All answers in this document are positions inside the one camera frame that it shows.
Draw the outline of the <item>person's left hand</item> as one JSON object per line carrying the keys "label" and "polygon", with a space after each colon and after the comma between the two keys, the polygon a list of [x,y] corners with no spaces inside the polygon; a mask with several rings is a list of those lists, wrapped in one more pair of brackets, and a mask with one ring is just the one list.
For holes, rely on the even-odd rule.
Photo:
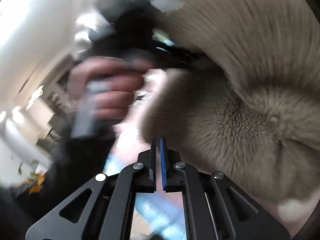
{"label": "person's left hand", "polygon": [[92,56],[72,69],[67,89],[72,98],[79,101],[86,85],[101,79],[107,91],[90,98],[96,105],[90,113],[101,120],[123,119],[134,100],[134,92],[144,86],[143,75],[152,68],[155,64],[147,59],[127,62],[114,57]]}

